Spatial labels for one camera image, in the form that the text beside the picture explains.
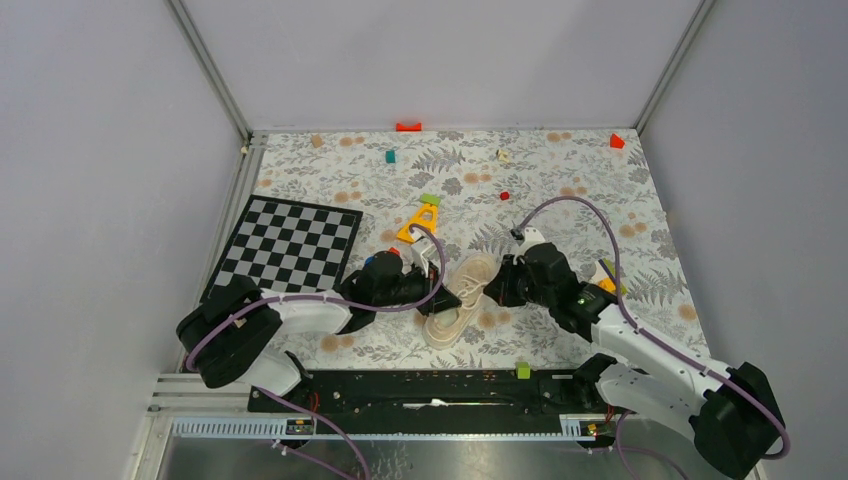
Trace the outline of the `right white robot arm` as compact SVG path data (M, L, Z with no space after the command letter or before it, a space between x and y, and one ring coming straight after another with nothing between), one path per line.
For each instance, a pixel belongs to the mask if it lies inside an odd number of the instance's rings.
M612 280L580 281L549 243L506 255L485 294L504 307L534 304L557 325L601 347L576 371L575 402L633 411L677 432L715 470L745 478L780 439L785 422L766 374L731 367L632 325Z

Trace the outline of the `beige sneaker with laces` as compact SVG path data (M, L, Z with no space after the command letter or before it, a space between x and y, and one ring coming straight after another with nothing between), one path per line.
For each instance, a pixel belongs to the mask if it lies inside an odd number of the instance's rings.
M447 290L460 301L458 307L427 318L423 327L425 343L437 350L454 345L483 309L484 288L494 279L498 265L493 256L476 253L464 260L450 275Z

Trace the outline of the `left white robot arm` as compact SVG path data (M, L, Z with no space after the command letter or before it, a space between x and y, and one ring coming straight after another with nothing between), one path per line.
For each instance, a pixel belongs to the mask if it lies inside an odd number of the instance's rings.
M390 251L373 255L338 287L312 294L262 289L235 276L184 317L176 335L188 353L186 368L199 373L206 387L257 386L296 411L309 401L311 387L302 364L291 353L274 352L274 342L294 334L356 332L377 313L400 306L412 305L423 315L459 307L458 296L439 278L434 263L406 268Z

